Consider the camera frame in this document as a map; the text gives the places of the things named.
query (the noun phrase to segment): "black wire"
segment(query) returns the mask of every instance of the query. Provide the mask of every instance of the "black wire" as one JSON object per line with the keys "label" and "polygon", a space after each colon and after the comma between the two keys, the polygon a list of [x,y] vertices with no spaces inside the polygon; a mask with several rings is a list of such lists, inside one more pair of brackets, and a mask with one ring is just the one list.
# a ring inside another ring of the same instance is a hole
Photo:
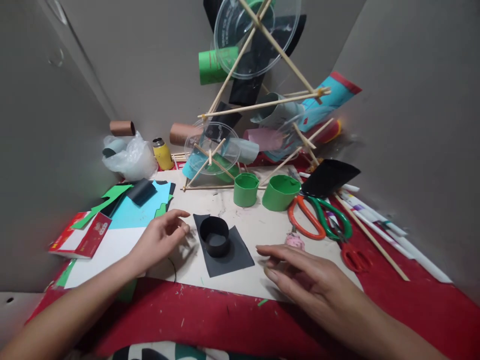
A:
{"label": "black wire", "polygon": [[175,280],[173,282],[176,283],[177,282],[177,268],[175,267],[175,264],[174,264],[174,262],[172,261],[171,258],[168,257],[168,260],[170,260],[171,265],[173,266],[173,271],[175,272]]}

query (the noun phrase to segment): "scissors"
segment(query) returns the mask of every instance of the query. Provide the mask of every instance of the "scissors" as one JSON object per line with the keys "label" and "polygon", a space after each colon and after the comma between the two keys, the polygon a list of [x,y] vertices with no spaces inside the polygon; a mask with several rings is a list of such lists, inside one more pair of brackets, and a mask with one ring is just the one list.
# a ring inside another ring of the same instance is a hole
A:
{"label": "scissors", "polygon": [[[305,200],[308,201],[313,206],[313,209],[315,210],[316,215],[314,215],[309,210],[309,208],[305,204]],[[308,220],[310,220],[312,225],[315,227],[318,234],[313,234],[311,232],[308,232],[307,230],[305,230],[303,227],[299,225],[299,223],[294,217],[294,209],[297,204],[300,207],[301,211],[308,218]],[[311,197],[311,196],[302,196],[302,195],[296,196],[291,202],[290,207],[288,208],[288,219],[290,220],[291,224],[297,228],[298,232],[306,236],[307,238],[310,238],[313,240],[322,240],[323,238],[325,238],[325,236],[328,236],[332,240],[336,240],[336,241],[340,240],[339,236],[336,235],[330,229],[327,223],[327,219],[325,218],[324,211],[322,210],[322,207],[328,209],[340,219],[344,229],[343,237],[346,239],[349,239],[352,236],[352,225],[350,224],[348,219],[336,207],[332,206],[331,204],[327,203],[326,201],[320,198]]]}
{"label": "scissors", "polygon": [[340,227],[335,222],[333,222],[332,225],[340,238],[340,254],[345,266],[354,273],[368,273],[372,267],[370,259],[345,239]]}

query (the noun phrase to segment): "white plastic bag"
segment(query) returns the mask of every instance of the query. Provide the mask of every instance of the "white plastic bag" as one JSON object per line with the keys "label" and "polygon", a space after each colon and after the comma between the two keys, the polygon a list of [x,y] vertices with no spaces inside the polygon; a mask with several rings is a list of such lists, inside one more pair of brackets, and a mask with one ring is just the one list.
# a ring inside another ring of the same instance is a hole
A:
{"label": "white plastic bag", "polygon": [[[118,137],[109,135],[103,139],[104,146],[108,146]],[[135,136],[122,136],[128,142],[126,150],[101,160],[105,166],[116,173],[120,173],[127,181],[138,181],[151,178],[158,170],[159,165],[154,157],[154,151],[148,141],[142,138],[137,131]]]}

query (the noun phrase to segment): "black paper cup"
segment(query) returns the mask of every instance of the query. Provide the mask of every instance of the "black paper cup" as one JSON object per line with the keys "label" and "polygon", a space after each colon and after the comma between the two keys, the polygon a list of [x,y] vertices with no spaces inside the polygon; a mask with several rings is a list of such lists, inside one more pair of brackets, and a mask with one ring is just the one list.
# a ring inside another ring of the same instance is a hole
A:
{"label": "black paper cup", "polygon": [[225,220],[216,216],[209,216],[200,224],[200,240],[212,258],[221,258],[229,253],[229,233]]}

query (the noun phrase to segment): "red box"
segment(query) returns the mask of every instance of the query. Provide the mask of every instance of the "red box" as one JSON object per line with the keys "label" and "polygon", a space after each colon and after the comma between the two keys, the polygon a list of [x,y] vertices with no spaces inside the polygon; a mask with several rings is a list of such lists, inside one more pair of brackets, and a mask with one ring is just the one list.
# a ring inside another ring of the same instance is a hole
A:
{"label": "red box", "polygon": [[79,212],[50,246],[48,252],[69,259],[91,259],[107,229],[112,222],[108,216],[98,213],[83,229],[72,229],[71,226],[87,216],[87,212]]}

